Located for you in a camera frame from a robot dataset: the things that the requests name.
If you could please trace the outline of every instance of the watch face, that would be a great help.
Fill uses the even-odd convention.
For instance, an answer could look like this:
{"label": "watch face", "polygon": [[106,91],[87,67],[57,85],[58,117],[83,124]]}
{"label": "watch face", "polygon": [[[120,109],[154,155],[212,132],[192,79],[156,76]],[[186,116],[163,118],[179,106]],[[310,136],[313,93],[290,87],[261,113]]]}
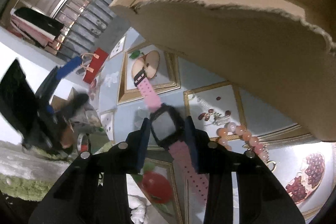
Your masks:
{"label": "watch face", "polygon": [[159,141],[167,138],[176,132],[175,124],[168,112],[162,113],[152,121],[152,130]]}

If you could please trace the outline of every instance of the halved apple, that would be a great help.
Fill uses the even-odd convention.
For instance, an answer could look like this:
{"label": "halved apple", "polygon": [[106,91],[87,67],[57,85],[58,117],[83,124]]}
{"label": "halved apple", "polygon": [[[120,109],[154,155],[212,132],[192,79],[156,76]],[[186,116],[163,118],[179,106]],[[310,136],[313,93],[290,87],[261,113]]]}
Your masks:
{"label": "halved apple", "polygon": [[133,78],[143,68],[146,72],[147,78],[148,79],[153,78],[158,70],[159,62],[160,62],[160,54],[158,51],[150,51],[146,55],[139,57],[132,66]]}

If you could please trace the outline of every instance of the silver screw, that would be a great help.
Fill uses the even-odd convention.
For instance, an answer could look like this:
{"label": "silver screw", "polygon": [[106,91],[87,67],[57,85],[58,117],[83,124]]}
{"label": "silver screw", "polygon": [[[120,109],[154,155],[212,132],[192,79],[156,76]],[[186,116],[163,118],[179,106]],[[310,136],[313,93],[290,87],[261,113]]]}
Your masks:
{"label": "silver screw", "polygon": [[90,156],[90,152],[88,151],[84,151],[83,153],[81,153],[81,158],[82,159],[87,159]]}
{"label": "silver screw", "polygon": [[118,144],[118,147],[120,149],[126,149],[128,147],[128,143],[127,142],[122,142]]}
{"label": "silver screw", "polygon": [[251,151],[251,150],[245,151],[244,154],[245,154],[246,157],[248,157],[250,159],[254,158],[254,156],[255,156],[255,153],[253,151]]}
{"label": "silver screw", "polygon": [[217,148],[217,146],[218,146],[218,143],[216,143],[214,141],[208,142],[208,147],[209,148],[215,149],[215,148]]}

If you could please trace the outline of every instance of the green leaf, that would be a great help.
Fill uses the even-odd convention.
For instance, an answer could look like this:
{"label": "green leaf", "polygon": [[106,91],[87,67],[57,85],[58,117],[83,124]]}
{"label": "green leaf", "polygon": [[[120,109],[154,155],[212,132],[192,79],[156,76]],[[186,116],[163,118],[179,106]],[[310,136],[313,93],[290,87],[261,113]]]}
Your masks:
{"label": "green leaf", "polygon": [[140,53],[141,52],[139,50],[137,50],[135,52],[132,52],[132,54],[129,56],[129,58],[130,59],[135,59],[135,58],[137,58],[140,55]]}
{"label": "green leaf", "polygon": [[150,171],[153,171],[155,168],[155,164],[152,162],[145,162],[145,164],[143,165],[143,173],[147,173]]}
{"label": "green leaf", "polygon": [[136,183],[140,183],[140,182],[142,182],[142,175],[137,174],[137,175],[131,175],[131,176],[132,176],[132,178],[134,179],[134,181],[135,181]]}
{"label": "green leaf", "polygon": [[159,209],[160,211],[162,211],[162,212],[164,212],[164,213],[166,213],[166,214],[169,214],[169,215],[171,215],[171,216],[173,215],[173,214],[169,211],[168,207],[167,207],[165,204],[163,204],[163,203],[155,203],[154,206],[155,206],[157,209]]}

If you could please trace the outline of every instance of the beaded bracelet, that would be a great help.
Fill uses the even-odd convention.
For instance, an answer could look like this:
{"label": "beaded bracelet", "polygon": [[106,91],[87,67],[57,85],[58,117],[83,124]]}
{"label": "beaded bracelet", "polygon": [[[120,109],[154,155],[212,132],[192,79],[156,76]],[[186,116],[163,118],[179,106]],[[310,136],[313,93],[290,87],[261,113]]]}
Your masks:
{"label": "beaded bracelet", "polygon": [[217,135],[220,138],[217,140],[217,142],[223,145],[227,150],[232,151],[232,147],[228,145],[226,139],[226,136],[229,132],[233,132],[234,134],[240,136],[245,142],[248,143],[249,148],[247,150],[252,150],[254,153],[256,153],[267,166],[269,164],[273,164],[271,171],[273,172],[275,170],[277,163],[273,160],[269,160],[269,153],[266,149],[266,146],[259,143],[258,137],[253,137],[251,132],[243,126],[237,126],[234,122],[229,122],[226,127],[219,128],[217,130]]}

